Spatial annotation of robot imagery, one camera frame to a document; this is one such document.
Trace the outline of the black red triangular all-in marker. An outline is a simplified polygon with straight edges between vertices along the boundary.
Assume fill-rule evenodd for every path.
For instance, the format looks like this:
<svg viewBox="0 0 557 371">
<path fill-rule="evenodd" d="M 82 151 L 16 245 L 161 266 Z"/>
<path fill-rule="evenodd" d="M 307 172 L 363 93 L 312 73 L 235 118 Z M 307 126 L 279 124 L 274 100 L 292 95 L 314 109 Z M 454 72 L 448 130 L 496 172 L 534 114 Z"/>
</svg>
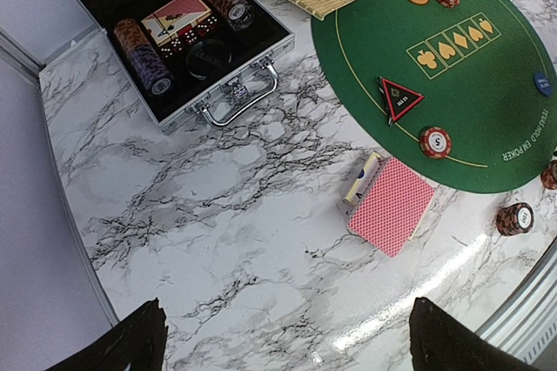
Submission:
<svg viewBox="0 0 557 371">
<path fill-rule="evenodd" d="M 399 122 L 409 111 L 420 104 L 425 96 L 404 85 L 384 77 L 377 78 L 379 92 L 385 101 L 387 124 Z"/>
</svg>

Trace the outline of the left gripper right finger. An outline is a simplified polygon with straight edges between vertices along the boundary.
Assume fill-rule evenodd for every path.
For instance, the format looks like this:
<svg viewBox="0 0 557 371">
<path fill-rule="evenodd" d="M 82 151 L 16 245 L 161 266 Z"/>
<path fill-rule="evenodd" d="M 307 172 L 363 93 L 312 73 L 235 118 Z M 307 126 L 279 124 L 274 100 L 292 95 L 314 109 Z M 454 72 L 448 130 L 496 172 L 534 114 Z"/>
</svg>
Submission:
<svg viewBox="0 0 557 371">
<path fill-rule="evenodd" d="M 409 316 L 414 370 L 533 370 L 483 341 L 428 298 L 414 301 Z"/>
</svg>

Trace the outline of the black red 100 chip stack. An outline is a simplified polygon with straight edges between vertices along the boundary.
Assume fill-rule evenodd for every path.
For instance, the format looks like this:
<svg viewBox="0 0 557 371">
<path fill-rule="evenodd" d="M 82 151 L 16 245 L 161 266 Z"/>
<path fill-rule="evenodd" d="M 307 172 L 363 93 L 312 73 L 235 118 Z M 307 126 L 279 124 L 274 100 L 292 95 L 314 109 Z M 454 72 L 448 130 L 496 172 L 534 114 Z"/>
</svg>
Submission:
<svg viewBox="0 0 557 371">
<path fill-rule="evenodd" d="M 534 225 L 534 212 L 526 202 L 501 208 L 495 219 L 496 227 L 503 236 L 529 233 Z"/>
</svg>

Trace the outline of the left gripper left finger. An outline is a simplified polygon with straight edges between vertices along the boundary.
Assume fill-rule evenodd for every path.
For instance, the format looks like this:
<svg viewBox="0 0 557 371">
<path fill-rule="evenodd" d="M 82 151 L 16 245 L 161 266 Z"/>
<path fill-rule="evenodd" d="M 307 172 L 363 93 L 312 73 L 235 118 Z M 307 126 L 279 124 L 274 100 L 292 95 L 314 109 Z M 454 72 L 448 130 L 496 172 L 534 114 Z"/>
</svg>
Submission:
<svg viewBox="0 0 557 371">
<path fill-rule="evenodd" d="M 88 347 L 52 370 L 160 370 L 168 327 L 159 300 L 148 300 Z"/>
</svg>

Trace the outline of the red tan 5 chip stack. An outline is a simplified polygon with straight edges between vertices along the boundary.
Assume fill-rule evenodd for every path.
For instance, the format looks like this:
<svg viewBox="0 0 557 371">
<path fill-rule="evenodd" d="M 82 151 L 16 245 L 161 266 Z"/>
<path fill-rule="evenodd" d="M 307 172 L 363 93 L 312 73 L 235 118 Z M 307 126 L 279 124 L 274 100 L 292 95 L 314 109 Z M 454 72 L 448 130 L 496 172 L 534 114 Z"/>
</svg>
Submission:
<svg viewBox="0 0 557 371">
<path fill-rule="evenodd" d="M 550 191 L 557 190 L 557 160 L 552 160 L 540 175 L 541 184 Z"/>
</svg>

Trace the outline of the red playing card deck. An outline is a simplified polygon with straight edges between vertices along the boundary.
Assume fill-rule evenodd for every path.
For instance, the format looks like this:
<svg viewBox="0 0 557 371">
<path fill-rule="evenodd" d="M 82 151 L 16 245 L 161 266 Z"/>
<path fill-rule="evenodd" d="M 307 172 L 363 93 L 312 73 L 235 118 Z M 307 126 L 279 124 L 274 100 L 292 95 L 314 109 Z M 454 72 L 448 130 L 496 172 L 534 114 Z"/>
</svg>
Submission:
<svg viewBox="0 0 557 371">
<path fill-rule="evenodd" d="M 434 194 L 435 188 L 418 173 L 388 158 L 352 209 L 347 229 L 393 258 L 413 236 Z"/>
</svg>

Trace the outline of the blue small blind button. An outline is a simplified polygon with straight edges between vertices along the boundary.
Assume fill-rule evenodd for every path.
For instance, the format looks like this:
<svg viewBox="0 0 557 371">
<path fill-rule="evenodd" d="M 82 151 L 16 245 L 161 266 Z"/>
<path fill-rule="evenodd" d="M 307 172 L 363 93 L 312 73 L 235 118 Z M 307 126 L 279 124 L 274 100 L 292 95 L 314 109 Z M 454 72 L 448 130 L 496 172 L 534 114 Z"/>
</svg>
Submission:
<svg viewBox="0 0 557 371">
<path fill-rule="evenodd" d="M 553 94 L 553 88 L 550 83 L 549 77 L 543 72 L 534 73 L 534 84 L 540 94 L 545 97 L 551 97 Z"/>
</svg>

